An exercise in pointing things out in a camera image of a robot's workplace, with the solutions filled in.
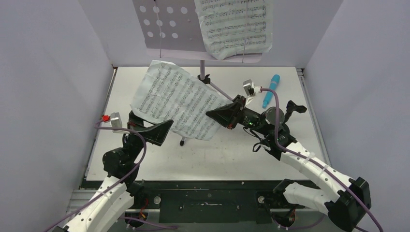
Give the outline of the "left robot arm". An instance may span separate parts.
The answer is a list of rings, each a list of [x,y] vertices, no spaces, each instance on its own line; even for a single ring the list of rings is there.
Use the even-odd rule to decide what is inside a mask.
[[[98,130],[121,133],[122,146],[103,155],[103,169],[107,173],[91,199],[49,228],[48,232],[106,232],[130,207],[144,203],[143,184],[135,179],[146,156],[147,144],[161,146],[173,120],[144,126],[144,119],[129,113],[127,127],[122,127],[118,112],[103,115],[95,123]]]

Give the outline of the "sheet music page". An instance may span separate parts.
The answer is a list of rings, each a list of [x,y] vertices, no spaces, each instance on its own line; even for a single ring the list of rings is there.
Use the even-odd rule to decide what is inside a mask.
[[[200,30],[217,60],[269,52],[273,46],[273,1],[196,0]]]
[[[185,69],[153,60],[131,101],[133,113],[151,123],[173,120],[171,131],[209,141],[220,124],[206,115],[229,100]]]

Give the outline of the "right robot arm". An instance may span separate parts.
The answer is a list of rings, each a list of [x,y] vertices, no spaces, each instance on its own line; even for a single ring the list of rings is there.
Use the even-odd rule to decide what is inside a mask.
[[[355,230],[371,208],[368,182],[340,173],[305,149],[290,134],[280,109],[270,107],[259,114],[245,107],[245,97],[238,95],[231,104],[210,110],[206,115],[230,130],[242,125],[259,139],[257,147],[295,168],[316,185],[316,188],[306,187],[284,179],[273,194],[277,206],[297,204],[315,209],[345,232]]]

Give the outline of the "lilac perforated music stand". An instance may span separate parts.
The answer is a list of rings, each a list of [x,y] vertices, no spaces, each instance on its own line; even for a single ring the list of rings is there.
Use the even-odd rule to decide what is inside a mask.
[[[263,53],[233,56],[224,60],[217,60],[209,55],[205,50],[194,2],[195,0],[133,2],[147,53],[153,60],[169,62],[169,58],[180,58],[200,62],[210,60],[255,63],[260,59]],[[204,70],[195,78],[206,84]]]

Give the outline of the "black microphone desk stand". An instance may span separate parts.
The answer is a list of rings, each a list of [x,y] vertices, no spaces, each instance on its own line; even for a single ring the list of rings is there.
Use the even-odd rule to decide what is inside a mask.
[[[307,108],[304,105],[297,105],[292,100],[289,100],[286,106],[286,112],[284,114],[283,124],[288,122],[288,120],[290,119],[290,117],[292,116],[294,112],[303,114],[306,111],[307,111]]]

